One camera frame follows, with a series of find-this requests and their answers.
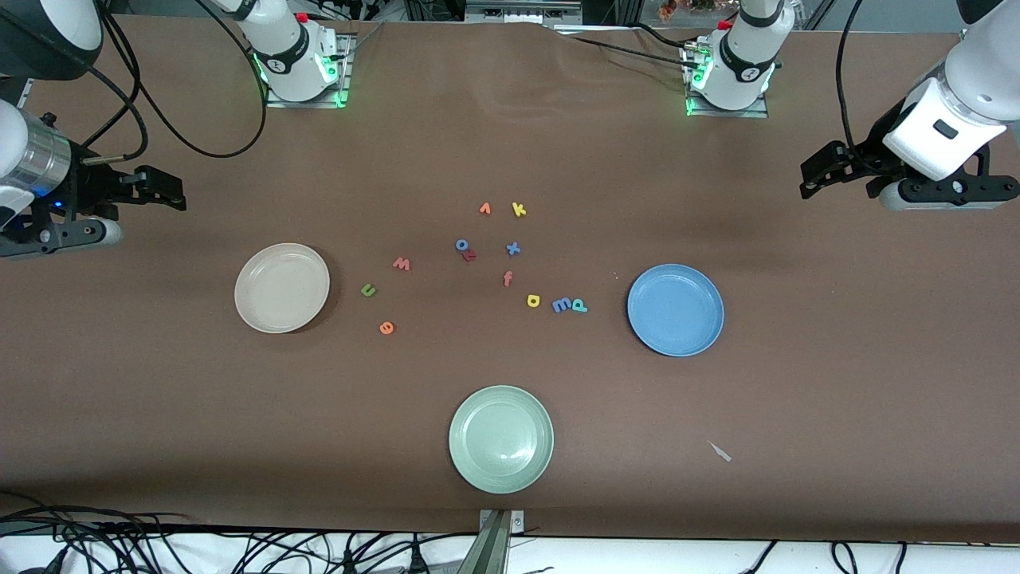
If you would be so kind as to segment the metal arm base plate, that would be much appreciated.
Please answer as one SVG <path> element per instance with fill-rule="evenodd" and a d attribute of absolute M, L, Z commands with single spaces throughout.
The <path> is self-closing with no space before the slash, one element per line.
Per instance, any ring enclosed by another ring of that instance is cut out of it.
<path fill-rule="evenodd" d="M 684 71 L 685 85 L 685 106 L 688 116 L 714 116 L 714 117 L 736 117 L 736 119 L 767 119 L 767 100 L 762 89 L 759 90 L 757 98 L 747 108 L 740 110 L 727 110 L 717 108 L 703 93 L 696 90 L 696 84 L 703 83 L 704 79 L 712 70 L 712 58 L 710 48 L 696 42 L 685 42 L 685 46 L 678 49 L 681 61 L 693 63 L 693 68 Z"/>
<path fill-rule="evenodd" d="M 256 55 L 270 108 L 345 108 L 351 87 L 355 35 L 307 23 L 308 45 L 300 56 Z"/>

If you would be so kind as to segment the metal table bracket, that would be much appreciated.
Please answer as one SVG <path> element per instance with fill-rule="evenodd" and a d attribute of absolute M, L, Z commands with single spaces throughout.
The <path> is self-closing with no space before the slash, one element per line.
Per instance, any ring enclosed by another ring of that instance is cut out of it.
<path fill-rule="evenodd" d="M 505 574 L 511 538 L 521 533 L 523 509 L 482 509 L 480 531 L 457 574 Z"/>

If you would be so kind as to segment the grey metal box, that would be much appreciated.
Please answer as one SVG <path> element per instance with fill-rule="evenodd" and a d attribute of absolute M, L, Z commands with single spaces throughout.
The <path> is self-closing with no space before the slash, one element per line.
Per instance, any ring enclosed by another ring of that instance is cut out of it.
<path fill-rule="evenodd" d="M 465 0 L 464 22 L 581 27 L 582 0 Z"/>

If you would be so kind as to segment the beige brown plate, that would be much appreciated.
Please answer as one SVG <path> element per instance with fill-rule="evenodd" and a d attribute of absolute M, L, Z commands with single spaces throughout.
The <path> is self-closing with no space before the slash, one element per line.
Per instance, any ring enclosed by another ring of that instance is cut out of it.
<path fill-rule="evenodd" d="M 316 319 L 328 300 L 327 262 L 298 243 L 270 245 L 253 255 L 234 282 L 234 308 L 252 329 L 284 334 Z"/>

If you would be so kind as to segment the blue plate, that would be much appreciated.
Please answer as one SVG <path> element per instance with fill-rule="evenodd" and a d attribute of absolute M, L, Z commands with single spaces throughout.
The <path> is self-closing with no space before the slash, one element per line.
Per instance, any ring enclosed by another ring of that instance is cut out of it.
<path fill-rule="evenodd" d="M 656 265 L 638 276 L 626 299 L 631 330 L 659 355 L 690 357 L 724 330 L 724 299 L 708 276 L 682 264 Z"/>

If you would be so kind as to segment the green plate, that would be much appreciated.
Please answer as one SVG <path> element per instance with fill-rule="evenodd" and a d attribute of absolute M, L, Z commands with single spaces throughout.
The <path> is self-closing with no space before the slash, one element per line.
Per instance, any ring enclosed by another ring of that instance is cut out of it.
<path fill-rule="evenodd" d="M 545 473 L 556 436 L 547 408 L 520 387 L 495 385 L 466 397 L 449 425 L 449 457 L 467 483 L 507 495 Z"/>

